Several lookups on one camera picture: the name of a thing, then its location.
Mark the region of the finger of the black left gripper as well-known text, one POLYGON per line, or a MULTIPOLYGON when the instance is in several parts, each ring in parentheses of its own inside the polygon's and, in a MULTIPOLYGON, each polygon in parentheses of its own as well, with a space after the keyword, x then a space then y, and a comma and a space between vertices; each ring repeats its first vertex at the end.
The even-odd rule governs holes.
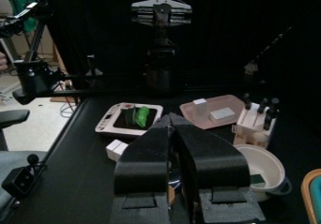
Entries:
POLYGON ((152 5, 152 24, 161 26, 161 8, 159 5, 152 5))
POLYGON ((171 25, 171 5, 161 4, 161 26, 171 25))

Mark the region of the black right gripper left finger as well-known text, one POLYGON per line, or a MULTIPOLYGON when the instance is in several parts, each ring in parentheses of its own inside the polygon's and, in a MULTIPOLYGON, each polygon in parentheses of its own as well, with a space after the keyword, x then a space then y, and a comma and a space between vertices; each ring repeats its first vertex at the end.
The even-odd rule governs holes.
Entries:
POLYGON ((109 224, 171 224, 171 133, 169 116, 164 115, 125 148, 114 165, 109 224))

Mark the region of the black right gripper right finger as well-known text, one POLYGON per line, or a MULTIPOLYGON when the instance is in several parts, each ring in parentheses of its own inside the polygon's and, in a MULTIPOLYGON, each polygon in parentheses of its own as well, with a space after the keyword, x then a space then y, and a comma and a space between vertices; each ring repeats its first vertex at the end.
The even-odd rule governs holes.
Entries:
POLYGON ((192 224, 244 224, 264 215, 251 193, 244 156, 221 138, 171 113, 183 194, 192 224))

